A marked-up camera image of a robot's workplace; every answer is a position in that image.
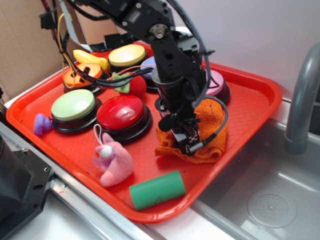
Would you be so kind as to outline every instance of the pink stuffed bunny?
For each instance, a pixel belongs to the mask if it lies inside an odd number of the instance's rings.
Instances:
[[[130,153],[108,133],[102,135],[102,142],[95,148],[99,158],[93,157],[93,163],[103,172],[100,178],[102,186],[111,187],[132,174],[134,163]]]

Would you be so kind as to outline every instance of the black robotic arm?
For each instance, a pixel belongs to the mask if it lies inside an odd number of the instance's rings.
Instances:
[[[176,31],[173,13],[162,0],[74,0],[72,3],[96,9],[150,44],[156,62],[152,80],[160,97],[156,108],[162,115],[159,128],[172,131],[177,148],[192,155],[201,147],[200,120],[196,119],[192,102],[207,82],[195,37]]]

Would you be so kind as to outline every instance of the stainless steel sink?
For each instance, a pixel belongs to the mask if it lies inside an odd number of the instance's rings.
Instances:
[[[269,120],[192,207],[235,239],[320,239],[320,140],[291,155],[285,130]]]

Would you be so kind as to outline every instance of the green cylinder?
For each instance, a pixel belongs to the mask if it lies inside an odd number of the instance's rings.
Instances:
[[[132,185],[129,191],[137,211],[186,194],[179,171]]]

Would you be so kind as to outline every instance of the screw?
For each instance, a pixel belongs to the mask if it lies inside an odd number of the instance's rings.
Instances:
[[[159,32],[157,35],[156,35],[156,38],[157,39],[162,39],[164,37],[164,35],[161,33],[161,32]]]

